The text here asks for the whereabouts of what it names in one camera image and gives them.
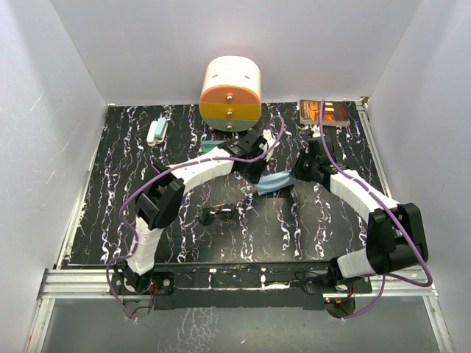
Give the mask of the light blue cleaning cloth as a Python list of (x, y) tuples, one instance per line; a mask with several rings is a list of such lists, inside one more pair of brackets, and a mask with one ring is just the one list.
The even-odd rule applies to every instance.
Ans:
[(290, 171), (281, 171), (274, 174), (262, 176), (255, 186), (259, 196), (272, 193), (277, 190), (290, 187), (294, 184), (294, 178)]

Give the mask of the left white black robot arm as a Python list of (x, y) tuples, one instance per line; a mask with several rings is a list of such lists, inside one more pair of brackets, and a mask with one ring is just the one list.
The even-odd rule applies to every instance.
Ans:
[(137, 193), (131, 255), (124, 260), (123, 284), (145, 293), (152, 284), (151, 271), (163, 230), (178, 216), (190, 190), (218, 177), (238, 173), (255, 184), (261, 178), (276, 140), (270, 130), (250, 129), (242, 138), (227, 140), (185, 163), (155, 164), (152, 182)]

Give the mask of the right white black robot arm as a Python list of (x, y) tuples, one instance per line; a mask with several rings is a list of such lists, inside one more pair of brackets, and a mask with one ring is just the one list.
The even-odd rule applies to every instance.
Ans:
[(315, 278), (318, 286), (343, 292), (359, 277), (394, 277), (405, 268), (426, 266), (428, 245), (418, 206), (389, 198), (367, 184), (357, 171), (337, 164), (329, 138), (311, 138), (291, 176), (320, 184), (351, 206), (366, 223), (365, 247), (334, 257), (327, 273)]

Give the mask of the blue-grey glasses case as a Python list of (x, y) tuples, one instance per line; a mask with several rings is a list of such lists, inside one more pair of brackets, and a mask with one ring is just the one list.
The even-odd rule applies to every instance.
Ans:
[(223, 142), (224, 142), (223, 140), (204, 140), (201, 142), (201, 146), (200, 146), (201, 152), (203, 154), (206, 154), (212, 151), (214, 148), (217, 148)]

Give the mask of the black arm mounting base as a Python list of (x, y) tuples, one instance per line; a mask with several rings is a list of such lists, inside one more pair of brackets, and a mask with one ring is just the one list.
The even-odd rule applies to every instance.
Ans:
[(106, 279), (129, 318), (139, 302), (148, 311), (298, 307), (343, 318), (355, 310), (356, 297), (372, 292), (367, 279), (341, 279), (328, 261), (157, 263), (137, 274), (117, 260)]

